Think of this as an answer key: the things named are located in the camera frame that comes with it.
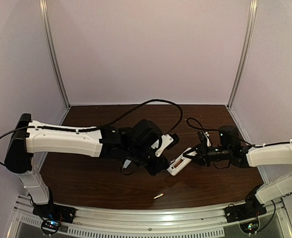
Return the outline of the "white remote control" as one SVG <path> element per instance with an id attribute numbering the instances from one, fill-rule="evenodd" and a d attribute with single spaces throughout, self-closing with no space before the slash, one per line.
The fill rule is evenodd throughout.
<path id="1" fill-rule="evenodd" d="M 181 170 L 183 170 L 192 161 L 192 159 L 184 156 L 184 154 L 188 156 L 188 153 L 190 150 L 191 150 L 191 147 L 188 147 L 176 159 L 170 162 L 170 165 L 167 168 L 167 171 L 169 172 L 170 175 L 176 176 Z"/>

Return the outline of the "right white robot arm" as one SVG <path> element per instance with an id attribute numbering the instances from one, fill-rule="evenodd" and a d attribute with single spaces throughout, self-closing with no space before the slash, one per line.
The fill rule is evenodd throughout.
<path id="1" fill-rule="evenodd" d="M 292 140 L 272 144 L 242 146 L 238 128 L 221 126 L 218 130 L 220 145 L 208 146 L 203 132 L 198 132 L 200 144 L 185 151 L 183 156 L 200 166 L 210 166 L 212 162 L 227 160 L 230 165 L 249 169 L 263 165 L 292 165 Z M 264 213 L 263 205 L 271 200 L 292 194 L 292 172 L 275 181 L 256 186 L 239 208 L 244 216 Z"/>

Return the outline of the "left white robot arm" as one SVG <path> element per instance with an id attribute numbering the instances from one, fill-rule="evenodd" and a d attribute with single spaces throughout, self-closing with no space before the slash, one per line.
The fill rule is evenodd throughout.
<path id="1" fill-rule="evenodd" d="M 53 202 L 50 189 L 32 162 L 35 153 L 79 154 L 122 162 L 130 160 L 144 166 L 154 176 L 169 167 L 162 153 L 175 141 L 146 119 L 133 127 L 121 129 L 110 125 L 68 127 L 32 120 L 30 114 L 20 117 L 11 135 L 4 165 L 18 175 L 35 205 Z"/>

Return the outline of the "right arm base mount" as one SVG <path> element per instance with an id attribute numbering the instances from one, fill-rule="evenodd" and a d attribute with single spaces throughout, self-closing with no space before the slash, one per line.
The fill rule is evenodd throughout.
<path id="1" fill-rule="evenodd" d="M 238 222 L 240 230 L 247 235 L 255 235 L 260 230 L 259 216 L 267 213 L 264 205 L 253 207 L 246 203 L 229 204 L 224 209 L 227 223 Z"/>

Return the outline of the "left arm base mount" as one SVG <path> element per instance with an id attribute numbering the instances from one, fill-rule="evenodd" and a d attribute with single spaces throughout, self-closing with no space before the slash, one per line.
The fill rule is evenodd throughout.
<path id="1" fill-rule="evenodd" d="M 48 236 L 55 235 L 63 223 L 72 224 L 76 209 L 57 204 L 33 205 L 33 214 L 41 219 L 40 229 Z"/>

